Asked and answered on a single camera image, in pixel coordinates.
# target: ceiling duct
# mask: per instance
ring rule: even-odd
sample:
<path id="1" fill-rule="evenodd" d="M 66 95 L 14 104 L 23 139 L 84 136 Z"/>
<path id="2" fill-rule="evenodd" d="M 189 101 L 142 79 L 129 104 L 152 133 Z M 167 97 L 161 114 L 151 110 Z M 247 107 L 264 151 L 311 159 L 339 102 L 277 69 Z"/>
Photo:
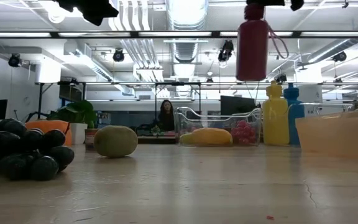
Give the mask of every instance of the ceiling duct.
<path id="1" fill-rule="evenodd" d="M 344 51 L 350 47 L 353 47 L 356 44 L 358 44 L 358 39 L 335 40 L 334 42 L 331 42 L 330 44 L 326 45 L 325 47 L 317 50 L 315 53 L 307 56 L 305 58 L 306 59 L 305 62 L 300 63 L 299 66 L 321 62 L 323 60 L 326 60 L 328 58 L 331 58 L 331 57 L 341 53 L 342 51 Z M 284 71 L 284 70 L 291 68 L 292 66 L 293 66 L 293 63 L 291 61 L 288 61 L 286 63 L 281 64 L 280 68 L 276 68 L 275 70 L 281 69 L 281 71 Z"/>
<path id="2" fill-rule="evenodd" d="M 208 9 L 208 0 L 165 0 L 167 6 L 170 30 L 202 30 Z M 198 52 L 198 43 L 173 43 L 173 57 L 181 63 L 194 61 Z M 180 69 L 180 65 L 174 65 L 173 69 Z"/>

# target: red bottle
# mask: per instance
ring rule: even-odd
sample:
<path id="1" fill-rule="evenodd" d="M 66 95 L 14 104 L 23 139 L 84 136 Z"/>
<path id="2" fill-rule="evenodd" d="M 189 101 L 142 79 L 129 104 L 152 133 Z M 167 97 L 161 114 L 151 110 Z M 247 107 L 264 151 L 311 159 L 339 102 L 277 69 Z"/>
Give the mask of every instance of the red bottle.
<path id="1" fill-rule="evenodd" d="M 249 4 L 237 35 L 237 71 L 240 81 L 261 81 L 266 78 L 269 25 L 261 20 L 264 6 Z"/>

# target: wooden table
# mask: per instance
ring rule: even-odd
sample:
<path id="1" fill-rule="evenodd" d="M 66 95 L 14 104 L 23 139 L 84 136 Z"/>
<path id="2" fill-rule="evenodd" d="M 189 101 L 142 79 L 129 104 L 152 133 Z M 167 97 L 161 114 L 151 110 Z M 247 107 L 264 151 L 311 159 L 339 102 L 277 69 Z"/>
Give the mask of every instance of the wooden table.
<path id="1" fill-rule="evenodd" d="M 75 151 L 53 181 L 0 177 L 0 223 L 358 224 L 355 161 L 267 146 L 139 145 L 122 159 Z"/>

